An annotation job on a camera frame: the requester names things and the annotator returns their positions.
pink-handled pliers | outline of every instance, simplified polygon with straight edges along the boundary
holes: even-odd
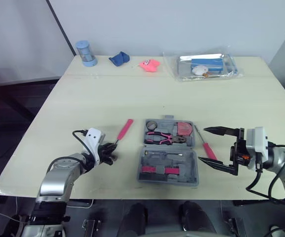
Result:
[[[147,132],[146,135],[154,135],[154,136],[161,136],[161,137],[165,137],[166,139],[161,140],[161,141],[154,141],[151,139],[145,139],[145,143],[147,144],[156,144],[156,145],[172,145],[172,143],[176,142],[176,143],[183,143],[186,142],[186,138],[185,137],[180,137],[180,136],[173,136],[170,133],[164,133],[164,132]]]

blue cylindrical container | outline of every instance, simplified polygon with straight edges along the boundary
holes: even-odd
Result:
[[[81,40],[75,43],[76,48],[80,54],[83,65],[86,67],[93,67],[98,63],[98,60],[93,55],[90,49],[90,44],[86,40]]]

screwdriver shaft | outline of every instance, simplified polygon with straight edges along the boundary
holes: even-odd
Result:
[[[204,139],[203,139],[203,137],[202,137],[200,131],[198,130],[198,128],[197,128],[197,126],[196,126],[195,124],[194,124],[194,127],[195,127],[195,129],[196,129],[198,135],[200,135],[200,138],[202,139],[202,142],[203,142],[203,143],[206,143],[206,142],[204,141]]]

open toolbox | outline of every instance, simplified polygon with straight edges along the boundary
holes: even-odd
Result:
[[[190,121],[147,119],[140,153],[138,181],[187,185],[199,183],[194,125]]]

red screwdriver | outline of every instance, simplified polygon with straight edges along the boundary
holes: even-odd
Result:
[[[198,130],[198,128],[196,127],[196,125],[194,124],[194,127],[198,133],[198,135],[200,135],[200,138],[202,139],[202,142],[203,142],[203,147],[204,147],[204,150],[208,156],[209,159],[215,159],[217,160],[217,157],[215,156],[213,150],[211,149],[211,147],[209,146],[209,144],[207,142],[204,141],[202,135],[200,134],[200,131]]]
[[[126,124],[124,125],[124,127],[122,128],[122,130],[119,132],[119,134],[117,136],[117,139],[114,143],[115,145],[118,143],[119,140],[121,140],[125,136],[127,130],[130,128],[130,126],[132,125],[133,122],[134,122],[134,120],[132,120],[132,119],[127,120]]]

